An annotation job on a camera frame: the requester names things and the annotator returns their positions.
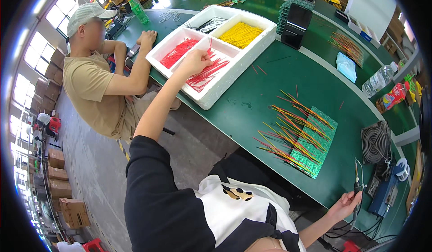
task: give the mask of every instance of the forearm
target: forearm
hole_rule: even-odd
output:
[[[180,73],[174,73],[166,81],[141,117],[134,137],[141,135],[158,141],[171,104],[185,81],[186,79],[181,78]]]
[[[124,76],[124,61],[126,60],[127,47],[125,43],[119,43],[114,48],[115,73]]]
[[[150,75],[150,63],[146,60],[146,55],[152,49],[150,46],[141,45],[139,48],[137,59],[134,61],[130,78],[133,79],[138,86],[142,87],[143,90],[146,89],[147,83],[149,81]]]
[[[329,231],[331,227],[334,226],[334,224],[336,224],[335,220],[326,214],[318,221],[299,232],[300,240],[305,246],[305,248],[310,246],[324,233]]]

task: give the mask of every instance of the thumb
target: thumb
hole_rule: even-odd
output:
[[[359,191],[356,196],[354,197],[353,201],[349,205],[350,208],[354,209],[355,206],[359,204],[359,202],[362,200],[362,193],[363,191]]]
[[[205,64],[205,66],[213,65],[213,62],[210,60],[205,60],[203,61],[203,63]]]

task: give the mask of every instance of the ear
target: ear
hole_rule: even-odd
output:
[[[86,27],[83,24],[81,24],[80,26],[78,26],[78,31],[76,33],[77,33],[77,35],[79,37],[84,37],[84,29],[85,28]]]

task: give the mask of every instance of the embroidered panda patch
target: embroidered panda patch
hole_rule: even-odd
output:
[[[252,192],[245,192],[241,188],[229,188],[223,184],[221,184],[221,186],[223,192],[233,199],[244,199],[245,201],[248,201],[254,196],[252,195]]]

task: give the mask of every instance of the green tabletop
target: green tabletop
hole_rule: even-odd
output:
[[[158,0],[158,2],[153,2],[153,6],[154,8],[199,11],[205,5],[217,4],[222,1]],[[282,3],[282,0],[247,0],[243,4],[237,4],[236,8],[253,12],[277,22],[279,6]],[[315,10],[325,14],[328,18],[332,17],[331,11],[334,13],[331,5],[326,2],[317,1]],[[128,47],[132,47],[141,31],[154,29],[158,32],[156,40],[156,43],[158,43],[181,23],[193,16],[183,13],[179,22],[168,20],[159,23],[161,19],[159,15],[162,12],[148,11],[146,13],[150,18],[149,23],[143,25],[136,18],[133,18],[118,40],[124,41]],[[330,22],[326,22],[325,25],[322,22],[322,20],[312,20],[305,35],[303,46],[331,65],[336,66],[338,51],[327,42],[336,27]],[[371,50],[384,63],[391,59],[388,53],[388,56],[386,56],[386,52],[382,52],[384,50],[382,47],[378,50]],[[375,58],[366,51],[364,53],[363,69],[357,68],[357,87],[361,87],[361,83],[380,68]],[[290,57],[272,61],[286,56]],[[241,147],[282,177],[323,206],[331,207],[344,192],[353,190],[354,158],[362,160],[360,130],[376,123],[378,121],[377,117],[338,77],[308,56],[279,41],[274,41],[253,64],[259,65],[268,75],[263,73],[257,75],[252,67],[248,67],[209,110],[201,109],[182,92],[179,93],[178,97],[204,119],[231,137]],[[166,82],[166,78],[154,68],[152,68],[150,76],[161,84]],[[276,97],[276,95],[280,96],[281,94],[279,90],[282,89],[295,94],[296,87],[301,103],[309,108],[312,106],[317,107],[338,122],[338,129],[332,146],[316,180],[283,163],[274,155],[258,149],[257,147],[260,145],[253,139],[253,137],[260,137],[257,130],[269,130],[262,122],[270,124],[276,120],[276,112],[269,109],[270,105],[276,104],[280,107],[289,107],[286,101]],[[413,118],[403,103],[397,105],[394,110],[392,109],[383,116],[388,120],[390,127],[396,134],[407,131],[415,125]],[[394,146],[392,150],[398,159],[399,154]],[[407,145],[404,148],[404,153],[409,163],[413,165],[415,147],[412,144]],[[372,170],[372,165],[363,166],[365,183],[369,181]],[[399,193],[394,207],[390,209],[387,217],[383,220],[378,237],[399,233],[406,218],[405,201],[409,190],[408,183],[399,184],[398,189]],[[370,197],[365,195],[362,204],[364,211],[359,214],[355,225],[359,230],[370,228],[376,222],[376,217],[366,212],[370,202]]]

